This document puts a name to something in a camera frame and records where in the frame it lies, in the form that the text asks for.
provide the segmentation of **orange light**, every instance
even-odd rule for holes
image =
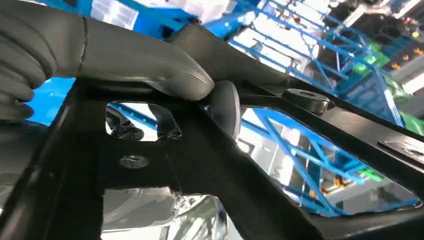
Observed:
[[[397,70],[399,70],[399,69],[401,69],[401,66],[399,66],[399,64],[397,64],[397,63],[395,62],[395,63],[393,63],[393,64],[391,65],[391,68],[392,68],[392,69],[397,69]]]
[[[422,55],[422,54],[423,54],[423,50],[419,49],[418,47],[417,47],[417,48],[415,48],[415,49],[413,50],[413,52],[414,52],[414,53],[416,53],[416,54],[418,54],[418,55]]]

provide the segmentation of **metal hole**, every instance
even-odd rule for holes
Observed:
[[[125,155],[119,160],[119,165],[127,169],[141,169],[149,164],[149,160],[142,156]]]
[[[418,157],[418,158],[420,158],[420,157],[423,157],[423,156],[424,156],[424,153],[422,153],[422,152],[420,152],[420,151],[418,151],[418,150],[415,150],[415,149],[411,149],[411,148],[404,148],[404,150],[405,150],[405,152],[407,152],[407,153],[409,153],[409,154],[411,154],[411,155],[413,155],[413,156],[415,156],[415,157]]]

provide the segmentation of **black metal frame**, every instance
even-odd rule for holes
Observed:
[[[132,142],[107,135],[106,105],[117,100],[169,109],[182,137]],[[243,107],[284,112],[424,198],[424,164],[378,143],[397,140],[422,146],[420,137],[409,133],[407,136],[390,123],[381,125],[377,117],[340,108],[347,103],[321,117],[276,96],[241,94],[240,103]],[[420,237],[422,231],[416,228],[423,223],[420,207],[333,219],[308,215],[238,149],[199,107],[201,104],[175,99],[147,86],[134,88],[133,84],[77,79],[48,136],[6,203],[0,216],[0,240],[98,240],[104,189],[136,187],[170,187],[182,195],[216,196],[241,236],[249,240],[371,236],[375,240],[404,236],[405,230],[412,237]],[[369,128],[374,133],[363,134],[358,128]],[[124,155],[147,158],[149,165],[123,168],[119,160]],[[332,234],[333,225],[334,229],[344,226],[345,231]]]

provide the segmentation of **blue metal beam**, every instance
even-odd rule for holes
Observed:
[[[256,109],[254,109],[253,111],[258,116],[262,124],[268,129],[270,135],[274,138],[274,141],[276,141],[279,147],[285,152],[285,154],[293,160],[294,168],[297,170],[300,176],[304,179],[306,184],[308,184],[310,189],[312,189],[315,192],[315,194],[317,195],[322,205],[326,209],[328,209],[328,211],[331,213],[331,216],[336,216],[337,214],[336,214],[336,211],[334,211],[332,204],[323,195],[320,188],[315,184],[315,181],[311,178],[311,176],[309,176],[309,174],[306,172],[306,169],[297,160],[296,156],[292,154],[291,149],[289,148],[289,146],[287,146],[286,142],[280,136],[280,134],[278,133],[276,128],[273,126],[273,124],[270,122],[270,120],[266,116],[262,115],[260,112],[256,111]]]

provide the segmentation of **blue steel structure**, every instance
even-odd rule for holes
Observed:
[[[64,3],[62,0],[41,0],[40,2],[46,3],[47,5],[55,8],[89,17],[91,12],[92,0],[78,0],[76,7],[72,7]],[[157,30],[159,28],[165,26],[175,32],[183,28],[184,25],[187,23],[187,21],[181,19],[189,19],[193,17],[189,14],[181,12],[181,10],[179,9],[152,9],[143,6],[142,4],[133,0],[120,0],[120,2],[139,11],[139,19],[141,20],[139,22],[153,21],[155,24],[151,26],[144,25],[144,23],[138,24],[136,22],[134,25],[134,30],[136,32],[141,32],[156,38],[161,37],[159,34],[157,34]],[[297,1],[297,4],[305,3],[302,1]],[[321,46],[331,49],[336,53],[336,68],[321,63],[315,56],[313,56],[313,51],[310,46],[308,46],[309,54],[305,54],[296,50],[288,44],[284,44],[266,35],[265,33],[260,32],[253,25],[248,26],[248,28],[255,31],[257,34],[265,37],[265,39],[273,41],[274,43],[279,44],[280,46],[286,49],[289,49],[293,53],[296,53],[308,59],[311,63],[314,63],[319,73],[321,74],[322,80],[324,81],[318,81],[317,79],[309,77],[308,75],[305,75],[303,72],[294,69],[291,66],[285,66],[280,64],[277,60],[271,59],[270,57],[261,54],[259,50],[260,48],[247,47],[235,40],[231,40],[229,43],[231,45],[244,49],[246,52],[250,53],[253,56],[257,56],[259,58],[265,59],[271,63],[276,64],[277,66],[285,69],[288,73],[291,73],[294,76],[318,88],[321,88],[327,91],[328,93],[333,94],[334,96],[345,99],[346,101],[352,104],[359,105],[390,122],[393,122],[399,126],[403,126],[403,121],[399,115],[399,112],[396,109],[396,106],[394,105],[393,99],[390,96],[390,92],[387,90],[386,83],[383,78],[383,73],[385,75],[388,75],[388,73],[382,72],[380,69],[377,69],[371,63],[364,60],[365,56],[370,54],[372,55],[374,53],[369,48],[364,36],[362,36],[360,32],[355,29],[345,28],[345,31],[347,30],[355,33],[355,37],[349,39],[339,35],[332,29],[316,24],[312,20],[300,16],[301,19],[313,24],[316,28],[320,29],[326,34],[325,39],[321,39],[305,31],[303,27],[300,26],[301,24],[295,25],[279,17],[276,17],[276,9],[280,9],[283,11],[286,10],[291,15],[298,16],[299,14],[291,10],[288,6],[281,5],[273,0],[266,1],[263,7],[261,8],[258,8],[256,7],[256,5],[252,5],[243,1],[239,9],[241,10],[239,10],[238,12],[224,16],[219,20],[209,22],[204,26],[216,36],[220,38],[225,38],[229,34],[237,31],[237,29],[241,26],[241,23],[244,21],[246,13],[254,12],[257,16],[265,15],[267,18],[274,20],[276,23],[282,26],[286,26],[292,30],[300,32],[304,36],[314,39]],[[323,17],[328,17],[328,19],[337,23],[338,25],[343,26],[343,23],[338,21],[337,19],[326,16],[326,14],[323,12],[318,13],[321,14]],[[338,39],[339,41],[342,41],[343,44],[335,45],[331,43],[331,40],[333,39]],[[358,79],[357,75],[350,73],[350,70],[357,63],[363,64],[371,71],[371,73],[363,79]],[[328,73],[332,73],[339,77],[337,84],[334,84],[330,80]],[[36,109],[36,114],[29,120],[39,122],[45,125],[50,125],[57,111],[59,110],[59,107],[61,106],[67,92],[72,87],[73,82],[73,78],[52,78],[47,81],[41,88],[36,89],[34,100],[29,103],[29,105],[33,109]],[[156,120],[142,114],[141,112],[138,112],[132,109],[131,107],[128,107],[127,105],[121,103],[111,103],[110,106],[119,110],[130,119],[133,119],[153,130],[156,130]],[[364,177],[358,175],[358,171],[367,168],[368,166],[351,156],[349,153],[345,152],[343,149],[338,148],[332,142],[321,137],[319,134],[310,131],[307,127],[296,122],[289,116],[286,116],[280,112],[275,112],[273,110],[267,109],[254,109],[254,112],[261,120],[265,128],[257,126],[246,120],[242,121],[242,126],[254,131],[255,133],[261,135],[264,138],[276,142],[279,147],[284,151],[284,153],[291,157],[294,163],[294,168],[305,180],[307,186],[315,193],[316,198],[310,196],[305,192],[294,189],[290,186],[282,185],[278,182],[283,191],[286,192],[292,199],[297,201],[301,206],[306,207],[312,212],[325,216],[338,216],[349,214],[348,212],[343,211],[342,209],[336,207],[334,204],[330,203],[327,200],[325,194],[320,188],[319,179],[317,181],[317,179],[311,177],[310,173],[308,172],[308,169],[300,164],[298,157],[308,159],[310,162],[314,163],[320,168],[335,173],[336,175],[341,176],[344,180],[357,185],[362,185],[365,182]],[[281,137],[281,135],[276,131],[273,122],[286,126],[288,128],[298,129],[303,136],[309,139],[313,151],[316,154],[311,151],[301,149],[300,147],[291,144],[289,141]],[[334,153],[335,161],[329,159],[328,151]]]
[[[324,12],[317,11],[313,7],[307,5],[304,1],[297,0],[295,2],[297,5],[304,5],[305,7],[311,9],[311,11],[317,12],[323,18],[327,18],[339,26],[344,26],[342,22],[333,17],[327,16]],[[376,53],[371,50],[365,36],[361,32],[344,26],[341,29],[342,31],[354,33],[353,37],[346,38],[341,34],[338,34],[338,32],[335,32],[334,29],[320,25],[313,20],[300,15],[295,10],[290,9],[288,5],[281,5],[274,0],[265,1],[263,7],[256,7],[253,9],[253,11],[257,15],[266,16],[269,20],[272,20],[276,24],[290,29],[290,31],[299,32],[302,37],[306,36],[315,40],[321,48],[326,48],[333,51],[337,59],[336,68],[320,62],[316,56],[312,55],[312,49],[308,44],[306,45],[308,47],[309,54],[304,54],[295,48],[266,35],[265,33],[255,28],[253,25],[250,26],[250,29],[264,37],[266,40],[272,41],[275,44],[280,45],[282,48],[286,48],[314,63],[320,75],[318,79],[316,76],[310,77],[301,70],[279,63],[278,60],[272,59],[271,57],[262,54],[260,51],[258,51],[257,47],[243,45],[242,43],[237,42],[235,39],[229,42],[231,45],[243,49],[245,52],[252,56],[271,62],[276,66],[285,69],[287,73],[290,73],[295,77],[300,78],[309,84],[312,84],[351,104],[360,106],[365,110],[383,119],[386,119],[389,122],[392,122],[401,127],[405,126],[393,101],[393,96],[391,96],[391,93],[389,92],[384,79],[384,75],[390,76],[390,73],[375,67],[364,59],[365,56],[369,55],[374,56],[375,58],[377,56]],[[326,35],[326,38],[322,39],[311,34],[302,26],[302,24],[295,24],[287,20],[287,18],[284,19],[280,16],[277,16],[277,14],[281,11],[286,11],[290,14],[290,16],[297,16],[300,18],[300,21],[305,21],[312,24],[314,28],[322,31]],[[334,44],[332,42],[333,40],[338,40],[338,42],[341,43]],[[364,68],[367,68],[370,71],[370,74],[366,77],[362,77],[361,75],[354,73],[352,69],[356,64],[362,64]],[[335,83],[330,80],[329,73],[332,73],[337,77],[336,79],[333,77]]]

